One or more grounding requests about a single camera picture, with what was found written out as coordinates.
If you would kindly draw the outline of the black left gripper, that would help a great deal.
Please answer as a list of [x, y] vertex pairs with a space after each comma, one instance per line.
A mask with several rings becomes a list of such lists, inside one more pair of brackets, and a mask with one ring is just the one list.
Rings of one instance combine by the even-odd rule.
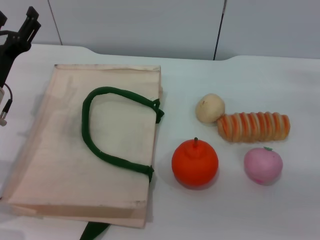
[[[26, 13], [26, 19], [18, 32], [2, 30], [1, 36], [7, 36], [4, 44], [0, 46], [0, 86], [3, 87], [11, 67], [18, 55], [27, 52], [31, 48], [41, 24], [38, 22], [39, 13], [30, 6]], [[0, 27], [4, 26], [7, 17], [0, 11]]]

